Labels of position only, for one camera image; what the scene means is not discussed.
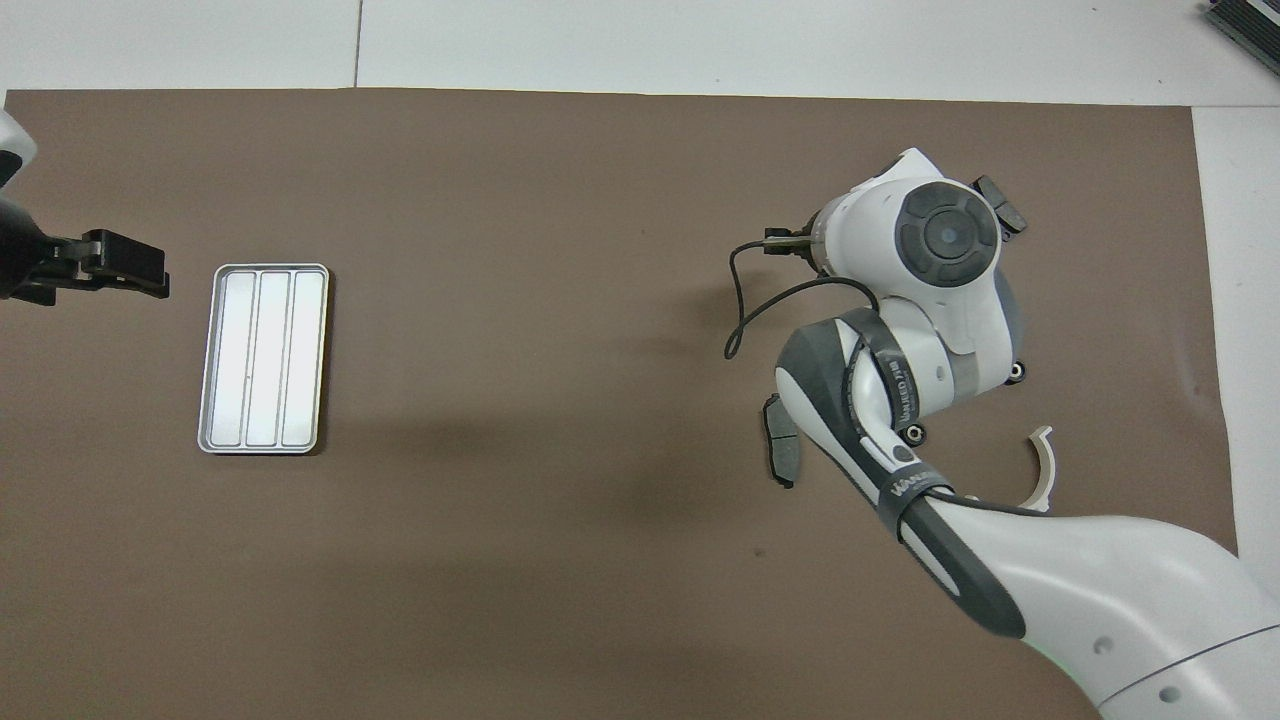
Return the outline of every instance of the rectangular tray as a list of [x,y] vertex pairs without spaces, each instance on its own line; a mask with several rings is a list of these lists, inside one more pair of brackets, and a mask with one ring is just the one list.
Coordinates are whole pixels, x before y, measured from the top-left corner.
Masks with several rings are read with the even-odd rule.
[[218,268],[200,395],[201,450],[298,455],[315,448],[328,314],[324,265]]

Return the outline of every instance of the brown paper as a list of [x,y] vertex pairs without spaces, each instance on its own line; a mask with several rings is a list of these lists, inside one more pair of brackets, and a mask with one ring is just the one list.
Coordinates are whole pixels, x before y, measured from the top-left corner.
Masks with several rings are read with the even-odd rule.
[[[0,305],[4,717],[1088,719],[759,410],[791,299],[721,359],[728,250],[909,146],[991,174],[1025,383],[922,455],[1018,502],[1234,547],[1190,114],[465,91],[10,92],[46,232],[168,252],[173,297]],[[323,450],[196,448],[211,277],[334,277]],[[748,302],[810,277],[742,256]]]

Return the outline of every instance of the white table surface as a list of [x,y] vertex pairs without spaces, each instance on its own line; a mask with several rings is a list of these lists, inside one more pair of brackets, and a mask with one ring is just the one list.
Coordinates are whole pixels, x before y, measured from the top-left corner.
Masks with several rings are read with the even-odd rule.
[[1280,596],[1280,77],[1194,0],[6,0],[6,88],[471,87],[1193,106],[1240,555]]

